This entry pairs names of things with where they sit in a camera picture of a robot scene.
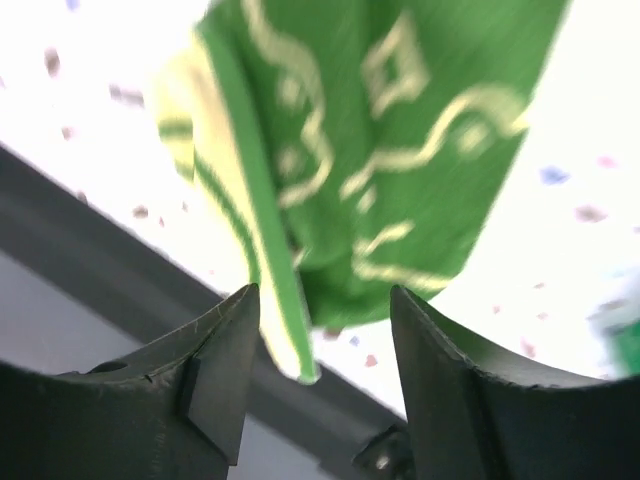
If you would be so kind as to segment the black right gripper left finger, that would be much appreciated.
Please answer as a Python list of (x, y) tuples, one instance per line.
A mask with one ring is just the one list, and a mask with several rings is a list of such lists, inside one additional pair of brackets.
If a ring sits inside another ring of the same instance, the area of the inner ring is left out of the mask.
[(248, 285), (86, 373), (1, 366), (5, 479), (223, 479), (238, 462), (260, 306)]

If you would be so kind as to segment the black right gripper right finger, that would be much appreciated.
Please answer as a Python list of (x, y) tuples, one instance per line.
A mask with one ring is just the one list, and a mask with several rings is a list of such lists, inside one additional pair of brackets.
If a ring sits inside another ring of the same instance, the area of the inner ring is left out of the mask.
[(419, 478), (638, 478), (637, 378), (604, 381), (530, 360), (400, 286), (390, 314)]

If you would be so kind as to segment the green cream patterned towel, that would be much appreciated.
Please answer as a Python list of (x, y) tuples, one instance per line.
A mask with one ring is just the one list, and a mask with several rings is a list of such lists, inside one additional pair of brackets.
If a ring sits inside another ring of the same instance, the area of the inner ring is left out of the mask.
[(282, 373), (315, 326), (462, 271), (528, 130), (566, 1), (218, 1), (148, 101), (260, 289)]

